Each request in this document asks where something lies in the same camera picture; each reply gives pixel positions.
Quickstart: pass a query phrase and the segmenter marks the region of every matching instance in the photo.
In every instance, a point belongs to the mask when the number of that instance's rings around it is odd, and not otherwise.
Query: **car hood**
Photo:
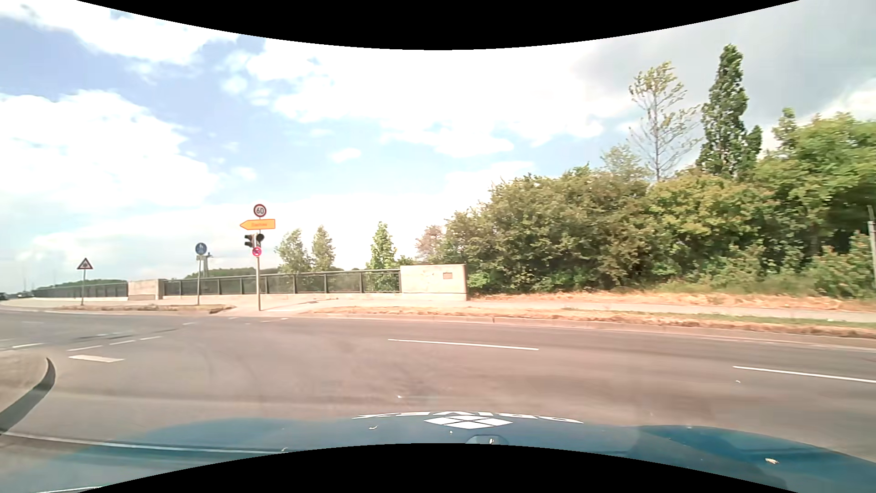
[[[303,450],[405,443],[547,447],[608,454],[809,491],[869,491],[876,463],[766,435],[702,426],[608,426],[503,412],[418,411],[341,419],[239,418],[178,425],[111,442],[34,437],[85,447],[4,475],[0,490],[31,493],[103,486],[222,461]]]

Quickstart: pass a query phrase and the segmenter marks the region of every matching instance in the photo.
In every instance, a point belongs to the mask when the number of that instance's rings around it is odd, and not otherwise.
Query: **sky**
[[[378,221],[399,254],[492,183],[600,164],[641,117],[627,87],[671,61],[706,101],[721,49],[745,56],[745,122],[790,106],[876,118],[876,3],[801,0],[578,43],[384,50],[264,39],[74,0],[0,0],[0,291],[255,265],[324,225],[362,268]],[[774,145],[770,134],[765,144]]]

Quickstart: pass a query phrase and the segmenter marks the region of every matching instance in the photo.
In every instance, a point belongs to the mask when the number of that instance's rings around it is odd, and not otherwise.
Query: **yellow direction sign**
[[[256,231],[260,229],[277,229],[273,219],[247,219],[240,223],[240,227],[248,231]]]

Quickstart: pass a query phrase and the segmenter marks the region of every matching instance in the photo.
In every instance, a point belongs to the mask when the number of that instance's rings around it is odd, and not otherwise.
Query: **road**
[[[0,311],[0,348],[45,354],[58,372],[14,433],[103,440],[212,418],[497,411],[709,425],[876,461],[872,349],[520,325],[24,311]],[[20,452],[0,447],[0,474],[40,459]]]

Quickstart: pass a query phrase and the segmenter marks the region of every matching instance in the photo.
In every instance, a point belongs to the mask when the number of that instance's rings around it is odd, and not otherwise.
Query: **dry grass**
[[[829,297],[790,297],[781,295],[728,295],[724,293],[655,293],[639,291],[629,294],[546,293],[532,295],[489,295],[472,297],[472,301],[508,303],[532,301],[567,301],[579,303],[636,303],[719,305],[751,308],[796,308],[811,310],[876,311],[876,300],[840,300]]]
[[[209,313],[217,313],[219,311],[230,310],[234,306],[230,304],[112,304],[112,305],[69,305],[60,306],[56,310],[76,310],[76,311],[197,311]]]
[[[631,313],[622,311],[565,311],[565,310],[521,310],[484,308],[417,308],[417,307],[366,307],[343,306],[320,308],[311,313],[373,313],[385,315],[450,315],[457,317],[512,317],[539,318],[553,320],[576,320],[582,322],[614,322],[637,325],[673,325],[680,327],[707,327],[713,329],[732,329],[754,332],[779,332],[809,335],[830,335],[835,337],[854,337],[876,339],[876,329],[860,326],[819,325],[800,323],[769,323],[748,320],[726,320],[714,318],[687,318],[669,314]]]

